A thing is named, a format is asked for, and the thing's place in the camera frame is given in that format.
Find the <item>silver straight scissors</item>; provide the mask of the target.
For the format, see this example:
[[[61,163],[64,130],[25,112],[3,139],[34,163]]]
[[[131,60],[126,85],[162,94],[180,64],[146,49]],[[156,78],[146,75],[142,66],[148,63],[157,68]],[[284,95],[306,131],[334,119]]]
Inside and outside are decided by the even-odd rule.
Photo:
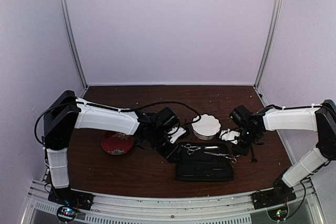
[[[211,156],[218,156],[218,157],[223,157],[228,160],[230,160],[233,164],[237,163],[237,159],[235,156],[230,155],[230,154],[222,154],[222,153],[214,153],[214,152],[204,152],[206,155],[211,155]]]

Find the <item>silver thinning scissors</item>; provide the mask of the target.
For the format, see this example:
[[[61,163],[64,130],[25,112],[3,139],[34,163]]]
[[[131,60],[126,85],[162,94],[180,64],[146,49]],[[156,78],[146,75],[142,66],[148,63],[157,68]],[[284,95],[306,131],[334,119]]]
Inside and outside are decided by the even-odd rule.
[[[182,144],[181,146],[182,146],[184,149],[186,149],[186,152],[187,152],[188,155],[192,155],[192,154],[194,154],[196,151],[198,151],[198,150],[201,149],[200,146],[191,145],[190,143]]]

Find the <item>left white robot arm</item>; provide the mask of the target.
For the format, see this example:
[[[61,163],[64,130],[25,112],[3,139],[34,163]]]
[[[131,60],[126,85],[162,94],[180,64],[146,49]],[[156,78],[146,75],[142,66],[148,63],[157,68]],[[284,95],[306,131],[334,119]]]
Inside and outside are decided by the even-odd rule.
[[[148,141],[168,162],[180,151],[177,140],[188,135],[175,113],[165,107],[157,113],[139,109],[114,108],[78,98],[71,90],[58,99],[36,120],[43,122],[43,136],[36,138],[44,147],[55,196],[64,205],[76,197],[69,189],[67,150],[74,129],[120,132]]]

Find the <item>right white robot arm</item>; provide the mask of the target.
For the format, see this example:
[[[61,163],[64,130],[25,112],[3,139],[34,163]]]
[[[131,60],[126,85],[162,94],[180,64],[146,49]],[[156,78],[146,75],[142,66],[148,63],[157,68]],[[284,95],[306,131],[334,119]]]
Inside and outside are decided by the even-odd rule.
[[[272,203],[279,204],[289,196],[289,190],[314,171],[335,160],[335,103],[324,100],[320,104],[287,108],[268,105],[252,113],[240,105],[230,113],[235,130],[221,131],[219,138],[233,144],[232,151],[246,156],[252,144],[266,132],[278,130],[302,130],[318,134],[315,147],[299,161],[283,172],[269,192]]]

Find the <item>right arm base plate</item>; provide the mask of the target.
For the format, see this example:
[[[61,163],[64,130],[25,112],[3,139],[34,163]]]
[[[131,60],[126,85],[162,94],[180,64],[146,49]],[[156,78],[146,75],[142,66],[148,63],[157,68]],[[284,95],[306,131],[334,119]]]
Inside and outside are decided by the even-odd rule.
[[[258,190],[251,195],[255,210],[285,204],[289,201],[295,200],[296,198],[296,194],[293,191],[280,195],[276,194],[274,189],[264,191]]]

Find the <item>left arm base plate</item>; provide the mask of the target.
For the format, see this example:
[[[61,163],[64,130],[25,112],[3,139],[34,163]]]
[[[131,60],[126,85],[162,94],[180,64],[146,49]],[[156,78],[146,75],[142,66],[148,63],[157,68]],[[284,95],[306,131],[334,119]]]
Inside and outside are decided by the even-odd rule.
[[[76,209],[90,210],[94,195],[69,188],[52,189],[48,200],[60,205],[70,206]]]

